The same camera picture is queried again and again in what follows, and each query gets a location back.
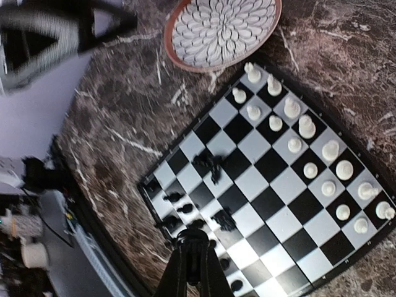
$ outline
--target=white object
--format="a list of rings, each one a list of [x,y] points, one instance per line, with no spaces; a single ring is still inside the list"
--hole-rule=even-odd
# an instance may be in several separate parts
[[[317,176],[317,166],[312,162],[306,163],[304,166],[304,175],[309,179],[315,178]]]
[[[47,268],[48,255],[44,244],[31,243],[20,248],[22,260],[27,268]]]
[[[388,202],[382,201],[376,207],[376,215],[381,220],[391,220],[395,217],[395,209]]]
[[[336,140],[332,139],[322,147],[322,156],[326,161],[334,161],[337,159],[339,153],[340,144]]]
[[[335,215],[337,216],[337,218],[340,221],[345,221],[345,220],[349,219],[349,216],[351,215],[351,210],[349,209],[349,207],[347,205],[342,204],[337,207],[337,209],[335,211]]]
[[[261,109],[256,105],[248,105],[246,111],[252,121],[257,121],[261,117]]]
[[[322,194],[326,197],[333,196],[336,189],[337,187],[333,181],[325,181],[322,185]]]
[[[256,67],[253,66],[252,63],[247,62],[245,64],[245,72],[247,74],[247,79],[252,83],[255,84],[256,82],[260,81],[261,79],[261,72]]]
[[[342,181],[347,181],[353,175],[353,165],[347,160],[340,161],[335,167],[335,174]]]
[[[267,90],[268,90],[268,93],[269,93],[271,96],[276,97],[276,96],[278,96],[279,94],[281,94],[281,92],[282,92],[282,84],[281,84],[279,81],[277,81],[277,80],[273,77],[272,74],[270,74],[270,75],[268,76],[267,84],[268,84]]]
[[[285,100],[285,107],[283,109],[285,115],[290,119],[295,119],[301,112],[301,106],[292,98],[287,97]]]
[[[297,137],[292,137],[288,142],[287,142],[287,147],[289,151],[292,153],[298,153],[301,148],[303,147],[303,143],[301,139],[298,139]]]
[[[379,189],[372,187],[368,182],[361,183],[358,188],[358,194],[360,199],[368,200],[370,198],[376,197],[379,194]]]
[[[280,131],[283,126],[283,121],[281,118],[278,116],[270,116],[270,129],[273,130],[274,132]]]
[[[358,218],[353,225],[356,233],[365,234],[369,231],[369,223],[365,218]]]
[[[304,114],[300,117],[298,120],[298,132],[305,139],[310,139],[315,135],[316,126],[310,116]]]
[[[238,88],[233,88],[233,96],[235,102],[242,104],[246,101],[246,93],[244,90],[240,90]]]

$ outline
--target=decorative plate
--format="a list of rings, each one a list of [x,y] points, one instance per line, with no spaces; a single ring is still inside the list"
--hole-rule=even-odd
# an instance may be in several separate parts
[[[183,0],[165,28],[165,49],[179,67],[216,71],[245,59],[275,30],[282,0]]]

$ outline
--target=white pawn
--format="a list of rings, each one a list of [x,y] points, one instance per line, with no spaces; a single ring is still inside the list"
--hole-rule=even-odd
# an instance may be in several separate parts
[[[345,221],[345,220],[349,219],[349,217],[351,215],[351,210],[349,209],[349,207],[347,205],[342,204],[337,207],[337,209],[335,211],[335,215],[337,216],[337,218],[340,221]]]
[[[238,104],[242,104],[246,101],[246,93],[244,90],[240,90],[238,88],[233,88],[233,96],[235,99],[235,102]]]
[[[305,139],[314,137],[316,133],[316,126],[314,122],[312,122],[311,117],[307,114],[304,114],[298,120],[298,132]]]
[[[365,218],[358,218],[353,225],[356,233],[365,234],[369,231],[369,223]]]
[[[304,166],[304,175],[309,179],[315,178],[317,176],[317,166],[312,162],[306,163]]]
[[[358,188],[358,195],[360,199],[368,200],[370,198],[376,197],[379,194],[379,189],[372,187],[370,183],[361,183]]]
[[[287,142],[287,147],[292,153],[298,153],[303,147],[303,143],[297,137],[293,137]]]
[[[270,74],[270,75],[268,76],[267,84],[268,84],[267,90],[268,90],[268,93],[269,93],[271,96],[276,97],[276,96],[278,96],[279,94],[281,94],[281,92],[282,92],[282,84],[281,84],[279,81],[277,81],[277,80],[273,77],[272,74]]]
[[[274,132],[278,132],[282,129],[283,121],[278,116],[270,116],[269,123],[270,129]]]
[[[261,79],[261,72],[257,68],[253,66],[252,63],[247,62],[245,64],[245,72],[247,74],[247,79],[252,83],[255,84],[256,82],[260,81]]]
[[[336,140],[332,139],[322,147],[322,156],[326,161],[334,161],[335,159],[337,159],[339,153],[340,144]]]
[[[347,181],[353,175],[353,165],[347,160],[340,161],[335,167],[335,174],[342,181]]]
[[[376,215],[381,220],[391,220],[395,217],[395,209],[388,202],[382,201],[376,207]]]
[[[283,109],[285,115],[290,119],[295,119],[301,112],[301,106],[292,98],[287,97],[285,100],[285,107]]]
[[[261,109],[258,106],[248,105],[246,111],[252,121],[257,121],[261,117]]]
[[[337,187],[333,181],[325,181],[322,185],[322,194],[326,197],[333,196],[336,188]]]

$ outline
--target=marble countertop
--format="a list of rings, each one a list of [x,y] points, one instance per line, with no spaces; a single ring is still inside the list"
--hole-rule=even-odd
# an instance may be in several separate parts
[[[396,178],[396,8],[392,0],[283,0],[259,50],[314,89],[329,112]],[[161,151],[241,65],[209,74],[176,68],[163,47],[172,0],[126,0],[136,32],[108,43],[76,91],[59,144],[107,230],[155,288],[170,250],[136,190]],[[396,295],[396,232],[311,296]]]

